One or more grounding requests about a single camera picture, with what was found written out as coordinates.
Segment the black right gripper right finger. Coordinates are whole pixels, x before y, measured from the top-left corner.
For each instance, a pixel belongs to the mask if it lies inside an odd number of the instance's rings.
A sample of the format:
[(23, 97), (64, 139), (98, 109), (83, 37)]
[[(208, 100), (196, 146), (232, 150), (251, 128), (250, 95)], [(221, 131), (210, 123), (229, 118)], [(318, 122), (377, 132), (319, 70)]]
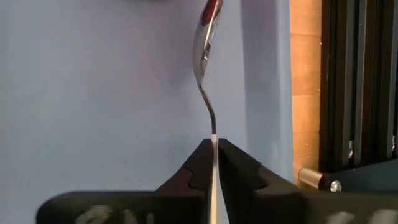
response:
[(218, 145), (230, 224), (398, 224), (397, 194), (304, 191), (227, 139)]

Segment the black aluminium table frame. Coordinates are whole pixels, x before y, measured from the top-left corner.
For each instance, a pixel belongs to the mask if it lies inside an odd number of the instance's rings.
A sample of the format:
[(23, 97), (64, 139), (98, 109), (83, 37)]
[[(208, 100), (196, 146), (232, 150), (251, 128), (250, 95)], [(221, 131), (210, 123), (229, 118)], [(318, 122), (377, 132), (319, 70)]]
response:
[(318, 166), (398, 158), (398, 0), (322, 0)]

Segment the orange handled metal spoon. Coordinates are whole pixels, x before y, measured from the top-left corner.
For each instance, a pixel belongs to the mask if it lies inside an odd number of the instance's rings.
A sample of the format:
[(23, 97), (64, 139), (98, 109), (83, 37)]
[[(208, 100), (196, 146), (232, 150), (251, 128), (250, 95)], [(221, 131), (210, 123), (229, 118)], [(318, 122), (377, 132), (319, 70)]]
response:
[(203, 101), (208, 109), (211, 120), (211, 151), (213, 155), (210, 187), (209, 223), (217, 224), (217, 180), (218, 180), (218, 135), (216, 127), (216, 116), (210, 99), (203, 87), (206, 68), (210, 58), (211, 46), (215, 31), (220, 18), (223, 0), (207, 0), (198, 20), (193, 42), (193, 74)]

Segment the metal standoff cylinder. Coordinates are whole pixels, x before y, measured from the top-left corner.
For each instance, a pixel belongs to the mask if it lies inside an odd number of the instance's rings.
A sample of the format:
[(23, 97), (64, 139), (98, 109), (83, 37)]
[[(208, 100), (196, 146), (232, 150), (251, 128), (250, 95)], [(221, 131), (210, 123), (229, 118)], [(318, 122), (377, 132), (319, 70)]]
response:
[(302, 167), (298, 173), (299, 181), (315, 189), (320, 188), (320, 182), (322, 177), (323, 174), (321, 172), (306, 167)]

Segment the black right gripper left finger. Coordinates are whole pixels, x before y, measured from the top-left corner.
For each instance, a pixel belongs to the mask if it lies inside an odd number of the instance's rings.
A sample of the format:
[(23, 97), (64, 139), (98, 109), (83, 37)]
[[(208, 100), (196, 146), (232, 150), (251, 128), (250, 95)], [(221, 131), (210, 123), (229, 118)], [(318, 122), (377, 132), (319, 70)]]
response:
[(159, 188), (65, 192), (39, 207), (35, 224), (209, 224), (212, 173), (204, 139)]

